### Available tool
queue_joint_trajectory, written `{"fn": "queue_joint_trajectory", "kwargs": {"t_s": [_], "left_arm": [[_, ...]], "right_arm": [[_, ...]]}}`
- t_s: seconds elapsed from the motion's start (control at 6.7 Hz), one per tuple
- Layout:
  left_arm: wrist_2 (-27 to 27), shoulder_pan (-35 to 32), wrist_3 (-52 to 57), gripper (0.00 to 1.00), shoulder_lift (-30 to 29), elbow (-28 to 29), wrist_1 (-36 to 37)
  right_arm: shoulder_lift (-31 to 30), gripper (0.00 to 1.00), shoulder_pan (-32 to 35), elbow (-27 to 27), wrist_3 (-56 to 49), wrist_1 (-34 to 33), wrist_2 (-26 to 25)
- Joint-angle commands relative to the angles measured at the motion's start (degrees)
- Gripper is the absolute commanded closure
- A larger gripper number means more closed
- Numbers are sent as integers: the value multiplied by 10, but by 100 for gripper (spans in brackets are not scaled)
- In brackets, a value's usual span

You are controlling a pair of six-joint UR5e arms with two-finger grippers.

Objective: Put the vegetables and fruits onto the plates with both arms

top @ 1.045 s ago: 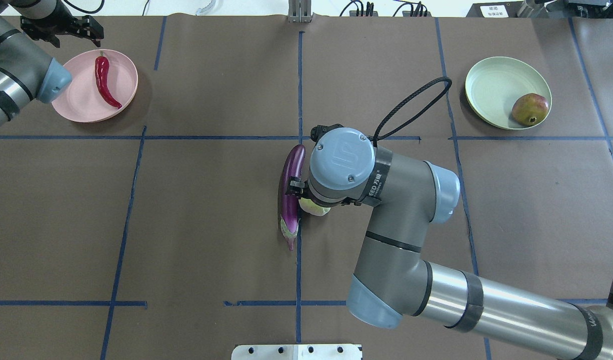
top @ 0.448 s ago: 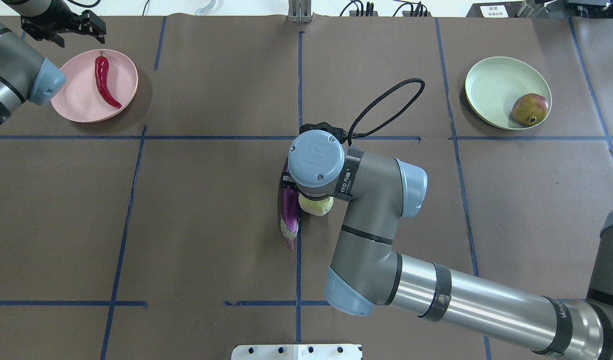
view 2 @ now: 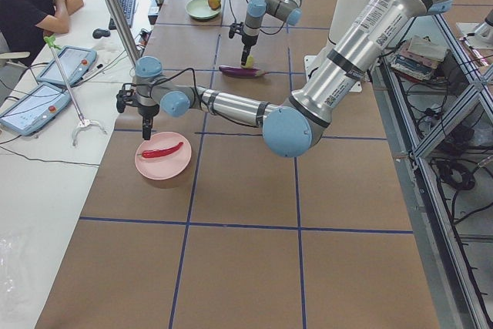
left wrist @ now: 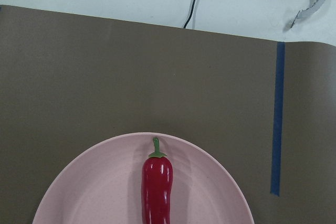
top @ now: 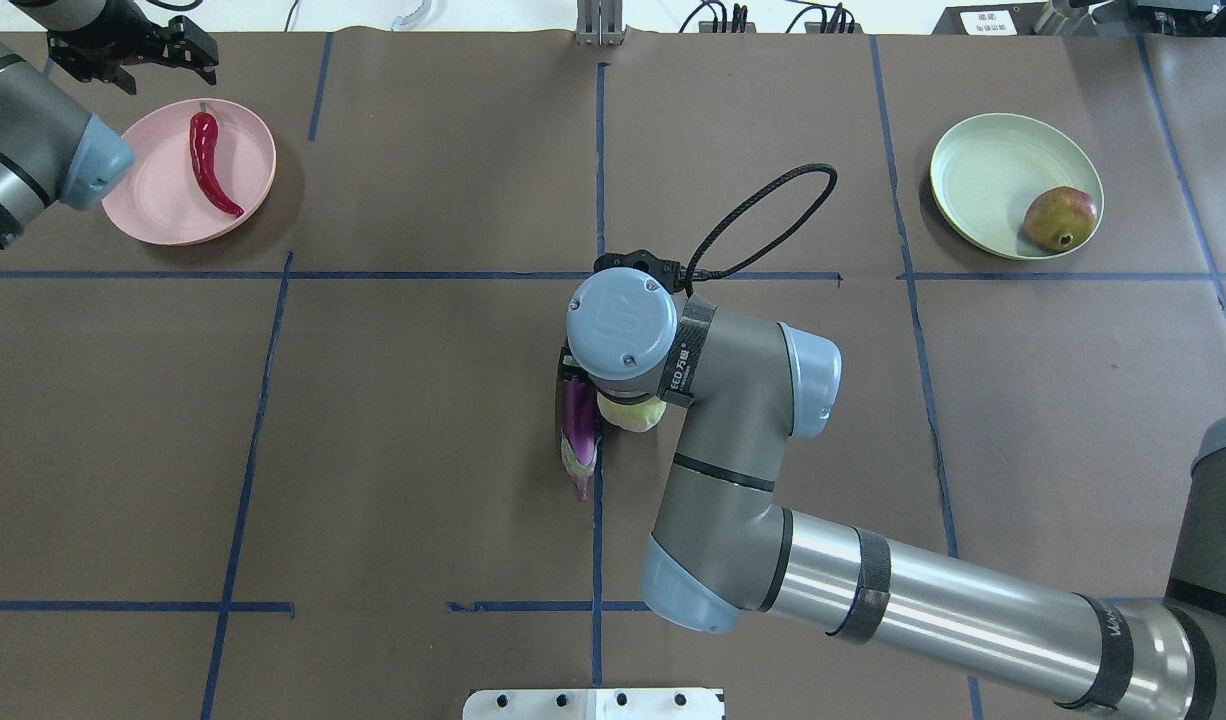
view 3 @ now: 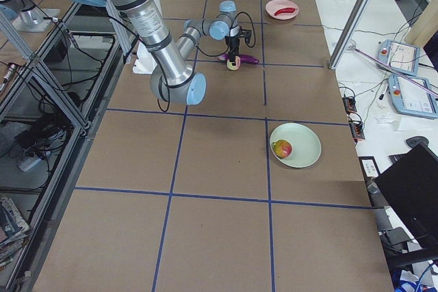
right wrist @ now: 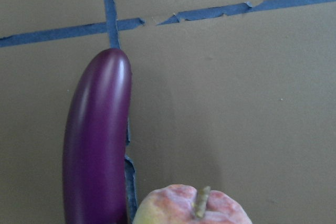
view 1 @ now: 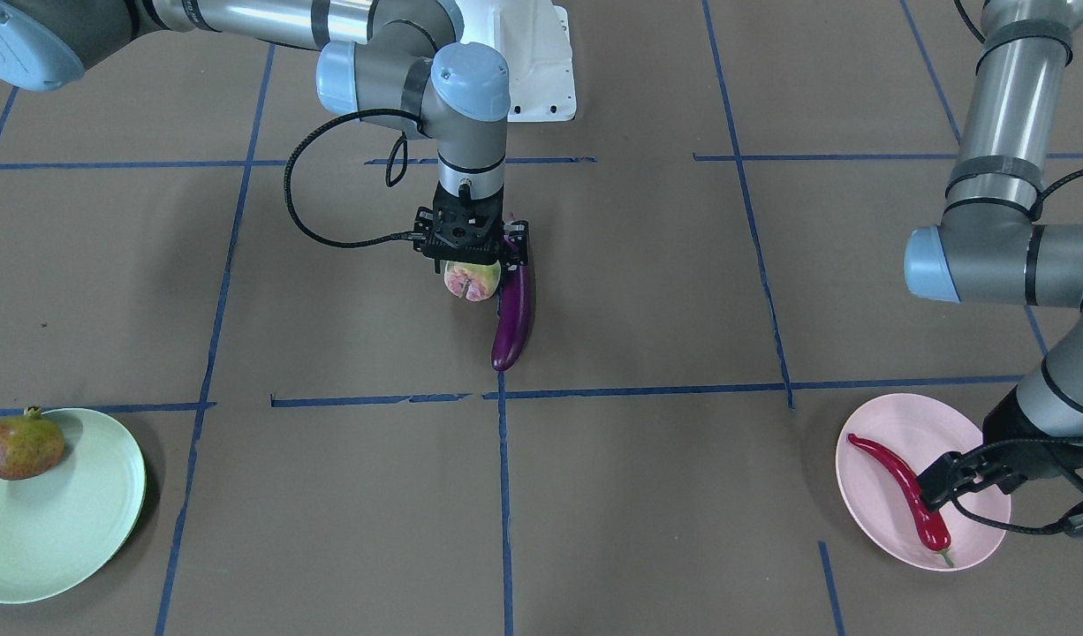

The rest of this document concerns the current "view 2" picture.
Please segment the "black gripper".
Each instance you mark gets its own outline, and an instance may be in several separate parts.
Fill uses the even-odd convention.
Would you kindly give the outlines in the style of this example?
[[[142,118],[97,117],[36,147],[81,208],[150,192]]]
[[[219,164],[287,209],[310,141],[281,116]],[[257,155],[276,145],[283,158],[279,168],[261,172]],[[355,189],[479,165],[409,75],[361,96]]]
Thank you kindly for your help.
[[[247,66],[247,61],[250,56],[250,50],[251,50],[251,45],[249,42],[243,44],[243,51],[241,55],[241,66],[246,67]]]
[[[153,130],[153,114],[143,115],[142,135],[144,140],[150,140]]]

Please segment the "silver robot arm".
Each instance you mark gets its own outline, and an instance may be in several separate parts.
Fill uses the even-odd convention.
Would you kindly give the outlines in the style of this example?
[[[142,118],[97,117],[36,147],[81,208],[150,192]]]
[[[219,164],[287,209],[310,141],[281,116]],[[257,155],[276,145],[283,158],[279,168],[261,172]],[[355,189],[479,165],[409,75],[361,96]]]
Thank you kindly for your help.
[[[201,86],[178,86],[162,73],[158,59],[136,62],[132,104],[143,118],[149,139],[159,112],[173,117],[205,110],[240,125],[258,127],[277,155],[295,157],[316,145],[332,112],[354,84],[383,54],[390,41],[416,17],[446,12],[452,0],[369,0],[333,47],[321,49],[307,72],[306,84],[279,106]]]
[[[302,15],[303,0],[249,0],[246,16],[240,23],[240,35],[243,43],[240,65],[247,66],[250,50],[256,45],[265,14],[288,24],[296,25]]]

